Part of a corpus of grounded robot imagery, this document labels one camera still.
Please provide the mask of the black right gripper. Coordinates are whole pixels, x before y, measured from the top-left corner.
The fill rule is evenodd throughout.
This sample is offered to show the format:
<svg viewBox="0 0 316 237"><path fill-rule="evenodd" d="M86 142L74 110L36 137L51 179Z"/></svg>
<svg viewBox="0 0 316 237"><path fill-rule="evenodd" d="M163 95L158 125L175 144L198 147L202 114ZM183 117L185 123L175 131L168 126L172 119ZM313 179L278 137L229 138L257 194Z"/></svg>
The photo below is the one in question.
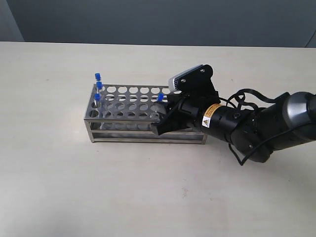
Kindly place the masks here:
<svg viewBox="0 0 316 237"><path fill-rule="evenodd" d="M189 96L186 93L168 94L166 113L156 111L159 121L151 124L151 131L155 135L188 128L209 131L210 118L204 116L209 106L209 96Z"/></svg>

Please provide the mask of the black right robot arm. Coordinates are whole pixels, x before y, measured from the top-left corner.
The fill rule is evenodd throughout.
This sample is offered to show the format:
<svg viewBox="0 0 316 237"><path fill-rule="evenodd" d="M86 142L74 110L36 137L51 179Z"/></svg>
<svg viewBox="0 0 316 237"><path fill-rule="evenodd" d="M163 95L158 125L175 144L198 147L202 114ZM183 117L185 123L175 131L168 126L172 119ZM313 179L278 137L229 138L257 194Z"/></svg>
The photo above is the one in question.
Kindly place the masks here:
<svg viewBox="0 0 316 237"><path fill-rule="evenodd" d="M218 93L175 94L154 102L159 120L151 124L156 135L195 128L226 142L240 165L264 163L274 151L316 139L316 97L308 92L284 93L270 99L242 89L221 104Z"/></svg>

